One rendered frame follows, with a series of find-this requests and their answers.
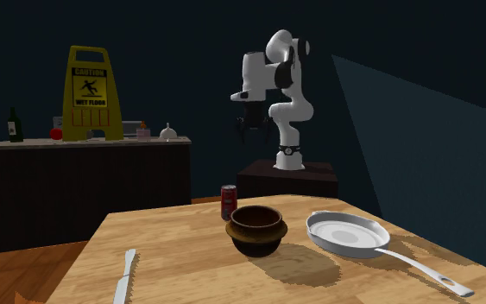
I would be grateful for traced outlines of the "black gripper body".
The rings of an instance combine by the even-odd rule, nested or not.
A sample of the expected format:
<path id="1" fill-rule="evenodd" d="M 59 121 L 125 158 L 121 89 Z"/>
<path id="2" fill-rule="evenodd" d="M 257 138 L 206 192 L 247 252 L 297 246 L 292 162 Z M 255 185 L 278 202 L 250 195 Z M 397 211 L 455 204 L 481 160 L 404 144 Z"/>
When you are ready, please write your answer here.
<path id="1" fill-rule="evenodd" d="M 243 124 L 248 128 L 260 128 L 264 121 L 263 103 L 244 103 Z"/>

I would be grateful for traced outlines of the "dark robot stand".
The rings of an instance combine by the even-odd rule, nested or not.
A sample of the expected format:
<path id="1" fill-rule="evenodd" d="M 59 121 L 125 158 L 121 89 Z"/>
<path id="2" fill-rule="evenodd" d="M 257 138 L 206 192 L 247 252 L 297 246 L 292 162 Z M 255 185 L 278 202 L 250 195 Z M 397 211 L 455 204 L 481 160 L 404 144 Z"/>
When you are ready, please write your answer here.
<path id="1" fill-rule="evenodd" d="M 274 168 L 275 161 L 257 160 L 237 174 L 240 199 L 279 194 L 337 198 L 338 178 L 330 163 L 306 162 L 302 170 Z"/>

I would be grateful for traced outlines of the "white service bell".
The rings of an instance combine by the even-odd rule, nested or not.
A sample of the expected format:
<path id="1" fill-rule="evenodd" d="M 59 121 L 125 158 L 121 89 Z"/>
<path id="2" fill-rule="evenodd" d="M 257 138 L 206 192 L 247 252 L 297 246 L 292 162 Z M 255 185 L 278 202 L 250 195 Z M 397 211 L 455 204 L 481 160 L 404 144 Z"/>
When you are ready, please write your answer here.
<path id="1" fill-rule="evenodd" d="M 166 123 L 166 127 L 160 132 L 159 138 L 164 140 L 177 139 L 177 132 L 170 127 L 170 123 Z"/>

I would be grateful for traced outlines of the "red soda can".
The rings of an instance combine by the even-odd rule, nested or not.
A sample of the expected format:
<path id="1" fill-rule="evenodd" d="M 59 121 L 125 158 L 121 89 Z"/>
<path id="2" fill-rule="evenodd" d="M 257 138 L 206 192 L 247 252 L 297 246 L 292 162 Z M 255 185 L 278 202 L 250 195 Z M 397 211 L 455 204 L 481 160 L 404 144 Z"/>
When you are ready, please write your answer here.
<path id="1" fill-rule="evenodd" d="M 237 209 L 237 187 L 223 185 L 221 187 L 221 218 L 229 221 L 231 214 Z"/>

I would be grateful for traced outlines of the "dark brown clay pot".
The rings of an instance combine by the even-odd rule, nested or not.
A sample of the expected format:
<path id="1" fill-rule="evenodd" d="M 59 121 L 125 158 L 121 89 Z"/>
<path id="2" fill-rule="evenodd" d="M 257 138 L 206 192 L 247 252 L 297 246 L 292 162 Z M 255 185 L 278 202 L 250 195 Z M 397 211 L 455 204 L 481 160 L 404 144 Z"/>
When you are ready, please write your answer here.
<path id="1" fill-rule="evenodd" d="M 225 230 L 243 255 L 266 257 L 277 250 L 288 227 L 273 207 L 242 206 L 231 214 Z"/>

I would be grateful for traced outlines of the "grey toaster box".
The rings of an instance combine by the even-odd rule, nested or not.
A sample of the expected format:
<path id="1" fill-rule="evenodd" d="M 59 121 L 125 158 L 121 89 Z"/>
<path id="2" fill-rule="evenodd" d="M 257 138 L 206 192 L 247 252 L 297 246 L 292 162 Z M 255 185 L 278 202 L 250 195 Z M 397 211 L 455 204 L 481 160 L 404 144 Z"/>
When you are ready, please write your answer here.
<path id="1" fill-rule="evenodd" d="M 123 136 L 137 137 L 137 130 L 141 128 L 141 121 L 122 121 Z"/>

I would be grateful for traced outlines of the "white frying pan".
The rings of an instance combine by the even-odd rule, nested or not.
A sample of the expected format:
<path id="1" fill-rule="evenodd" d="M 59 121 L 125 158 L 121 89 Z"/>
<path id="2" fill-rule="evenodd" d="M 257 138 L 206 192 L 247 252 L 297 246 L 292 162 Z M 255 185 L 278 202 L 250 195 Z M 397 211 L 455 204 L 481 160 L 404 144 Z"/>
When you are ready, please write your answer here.
<path id="1" fill-rule="evenodd" d="M 391 236 L 378 222 L 345 212 L 316 211 L 306 219 L 308 237 L 321 249 L 342 257 L 371 259 L 383 254 L 419 269 L 461 297 L 475 292 L 411 258 L 388 249 Z"/>

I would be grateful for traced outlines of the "yellow wet floor sign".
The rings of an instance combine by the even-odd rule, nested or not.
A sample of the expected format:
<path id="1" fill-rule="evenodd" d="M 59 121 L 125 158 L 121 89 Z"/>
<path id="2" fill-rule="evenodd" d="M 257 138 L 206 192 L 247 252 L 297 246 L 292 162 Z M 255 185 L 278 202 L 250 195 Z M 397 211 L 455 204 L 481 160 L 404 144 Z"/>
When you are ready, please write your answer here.
<path id="1" fill-rule="evenodd" d="M 104 48 L 71 46 L 63 95 L 62 140 L 84 141 L 90 130 L 103 131 L 107 141 L 123 139 L 117 87 Z"/>

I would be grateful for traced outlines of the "dark sideboard counter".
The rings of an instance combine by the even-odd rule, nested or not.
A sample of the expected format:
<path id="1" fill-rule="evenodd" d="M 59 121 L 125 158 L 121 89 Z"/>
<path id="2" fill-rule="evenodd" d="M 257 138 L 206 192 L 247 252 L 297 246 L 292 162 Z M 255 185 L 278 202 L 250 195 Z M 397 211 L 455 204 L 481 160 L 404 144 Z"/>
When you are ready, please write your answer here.
<path id="1" fill-rule="evenodd" d="M 0 142 L 0 252 L 85 241 L 112 212 L 188 205 L 191 142 Z"/>

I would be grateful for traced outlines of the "white table knife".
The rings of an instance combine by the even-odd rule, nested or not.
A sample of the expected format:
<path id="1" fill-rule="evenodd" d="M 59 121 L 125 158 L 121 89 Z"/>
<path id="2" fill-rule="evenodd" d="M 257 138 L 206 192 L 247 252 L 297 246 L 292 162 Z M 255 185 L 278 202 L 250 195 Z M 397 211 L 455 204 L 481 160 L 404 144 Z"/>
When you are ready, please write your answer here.
<path id="1" fill-rule="evenodd" d="M 125 266 L 123 276 L 117 282 L 112 304 L 126 304 L 129 299 L 130 278 L 136 266 L 136 249 L 125 251 Z"/>

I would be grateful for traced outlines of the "dark green wine bottle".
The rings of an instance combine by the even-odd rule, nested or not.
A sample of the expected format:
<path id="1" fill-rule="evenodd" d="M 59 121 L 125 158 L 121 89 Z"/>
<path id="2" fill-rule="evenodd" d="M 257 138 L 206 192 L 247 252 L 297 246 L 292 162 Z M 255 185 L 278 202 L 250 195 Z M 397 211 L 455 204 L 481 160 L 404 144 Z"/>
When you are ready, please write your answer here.
<path id="1" fill-rule="evenodd" d="M 10 108 L 10 114 L 7 121 L 9 140 L 12 143 L 19 143 L 23 141 L 22 122 L 16 115 L 16 109 Z"/>

